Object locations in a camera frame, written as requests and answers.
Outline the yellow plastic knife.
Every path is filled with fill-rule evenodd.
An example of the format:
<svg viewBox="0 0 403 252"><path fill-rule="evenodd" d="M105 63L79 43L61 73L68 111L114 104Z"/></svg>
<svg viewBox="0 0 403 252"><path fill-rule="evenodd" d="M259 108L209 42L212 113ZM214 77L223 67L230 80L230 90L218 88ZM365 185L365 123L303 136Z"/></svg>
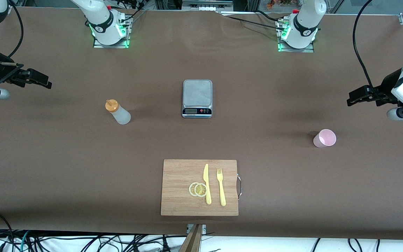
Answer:
<svg viewBox="0 0 403 252"><path fill-rule="evenodd" d="M210 187L209 187L208 164L206 164L204 167L203 180L206 184L206 196L205 196L206 203L208 205L210 205L212 203L212 199L211 199L211 192L210 192Z"/></svg>

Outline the wooden cutting board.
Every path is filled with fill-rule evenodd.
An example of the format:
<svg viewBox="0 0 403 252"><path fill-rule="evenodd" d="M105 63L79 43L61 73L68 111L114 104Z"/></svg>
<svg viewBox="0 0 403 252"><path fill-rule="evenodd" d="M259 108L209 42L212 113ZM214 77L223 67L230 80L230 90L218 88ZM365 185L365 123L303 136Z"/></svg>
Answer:
<svg viewBox="0 0 403 252"><path fill-rule="evenodd" d="M209 187L212 203L205 197L192 196L189 186L193 182L203 183L203 172L208 164ZM222 207L219 197L217 169L223 173L226 206ZM237 192L237 161L166 159L163 163L161 215L163 216L238 216L239 195Z"/></svg>

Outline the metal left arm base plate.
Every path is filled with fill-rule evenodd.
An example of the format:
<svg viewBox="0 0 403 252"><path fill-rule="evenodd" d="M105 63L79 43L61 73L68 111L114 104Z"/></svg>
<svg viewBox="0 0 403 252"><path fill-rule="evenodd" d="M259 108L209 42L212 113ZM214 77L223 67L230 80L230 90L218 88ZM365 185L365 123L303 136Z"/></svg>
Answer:
<svg viewBox="0 0 403 252"><path fill-rule="evenodd" d="M307 36L304 36L302 32L292 27L291 24L291 20L286 18L278 19L278 21L275 22L277 28L282 28L281 30L277 30L278 51L313 53L313 41L315 40L318 29L315 29L314 32L306 30Z"/></svg>

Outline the silver digital kitchen scale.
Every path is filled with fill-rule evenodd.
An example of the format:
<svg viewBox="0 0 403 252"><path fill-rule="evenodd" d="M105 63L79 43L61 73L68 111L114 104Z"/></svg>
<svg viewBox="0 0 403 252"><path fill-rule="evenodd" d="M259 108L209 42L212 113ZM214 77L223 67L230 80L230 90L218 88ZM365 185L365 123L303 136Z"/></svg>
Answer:
<svg viewBox="0 0 403 252"><path fill-rule="evenodd" d="M181 107L183 118L211 118L213 101L213 83L211 80L184 80Z"/></svg>

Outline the pink plastic cup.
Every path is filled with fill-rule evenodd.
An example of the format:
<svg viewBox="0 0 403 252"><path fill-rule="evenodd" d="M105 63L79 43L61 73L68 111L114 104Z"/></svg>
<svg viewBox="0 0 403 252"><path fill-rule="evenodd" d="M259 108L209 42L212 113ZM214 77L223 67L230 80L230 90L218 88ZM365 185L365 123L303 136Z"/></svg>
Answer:
<svg viewBox="0 0 403 252"><path fill-rule="evenodd" d="M316 147L329 147L336 143L336 134L330 129L321 130L313 139Z"/></svg>

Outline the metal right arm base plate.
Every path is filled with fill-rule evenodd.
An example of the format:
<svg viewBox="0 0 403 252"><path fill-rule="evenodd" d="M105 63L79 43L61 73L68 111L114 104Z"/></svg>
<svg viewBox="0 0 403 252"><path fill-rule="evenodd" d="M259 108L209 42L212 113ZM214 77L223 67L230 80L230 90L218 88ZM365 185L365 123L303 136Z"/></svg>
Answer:
<svg viewBox="0 0 403 252"><path fill-rule="evenodd" d="M106 45L101 43L97 38L94 31L92 31L92 35L94 38L93 47L94 48L129 48L130 38L133 26L133 19L129 19L128 21L124 21L121 24L115 25L116 30L116 38L119 40L116 43Z"/></svg>

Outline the clear orange-capped sauce bottle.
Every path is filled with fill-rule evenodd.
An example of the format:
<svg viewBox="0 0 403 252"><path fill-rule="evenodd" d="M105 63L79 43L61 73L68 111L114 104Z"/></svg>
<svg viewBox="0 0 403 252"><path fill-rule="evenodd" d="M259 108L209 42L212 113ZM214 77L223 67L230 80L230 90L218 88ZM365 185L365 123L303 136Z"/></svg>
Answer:
<svg viewBox="0 0 403 252"><path fill-rule="evenodd" d="M121 125L128 124L131 120L130 113L115 99L107 99L105 109L111 113L115 120Z"/></svg>

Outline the brown table cover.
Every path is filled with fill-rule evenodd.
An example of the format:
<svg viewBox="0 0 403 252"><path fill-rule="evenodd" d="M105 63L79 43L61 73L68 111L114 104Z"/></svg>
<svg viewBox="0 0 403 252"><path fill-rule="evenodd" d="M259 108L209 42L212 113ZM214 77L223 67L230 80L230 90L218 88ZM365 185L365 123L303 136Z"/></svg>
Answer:
<svg viewBox="0 0 403 252"><path fill-rule="evenodd" d="M353 15L325 15L314 53L215 12L147 11L130 47L93 48L79 9L19 8L13 59L50 90L4 84L0 214L14 229L403 239L403 121L347 107L366 83ZM187 79L213 83L211 118L183 118ZM121 125L105 109L131 115ZM332 130L336 143L316 147ZM233 217L161 216L165 159L237 160Z"/></svg>

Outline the wooden post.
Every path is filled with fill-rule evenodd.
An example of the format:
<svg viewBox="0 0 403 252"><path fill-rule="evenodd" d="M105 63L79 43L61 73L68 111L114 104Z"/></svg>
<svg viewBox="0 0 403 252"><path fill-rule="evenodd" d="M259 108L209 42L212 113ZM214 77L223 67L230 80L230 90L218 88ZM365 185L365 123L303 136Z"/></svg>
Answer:
<svg viewBox="0 0 403 252"><path fill-rule="evenodd" d="M192 231L186 236L178 252L200 252L200 244L203 235L202 227L196 224Z"/></svg>

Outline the yellow plastic fork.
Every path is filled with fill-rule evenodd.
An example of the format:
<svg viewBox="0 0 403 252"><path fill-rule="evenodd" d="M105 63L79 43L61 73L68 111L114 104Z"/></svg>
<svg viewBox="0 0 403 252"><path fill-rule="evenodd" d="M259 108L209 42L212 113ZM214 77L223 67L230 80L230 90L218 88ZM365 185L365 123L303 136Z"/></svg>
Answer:
<svg viewBox="0 0 403 252"><path fill-rule="evenodd" d="M222 169L218 168L217 169L217 180L219 182L219 197L220 197L220 204L222 207L226 206L226 198L225 198L225 193L224 193L224 187L223 187L223 173Z"/></svg>

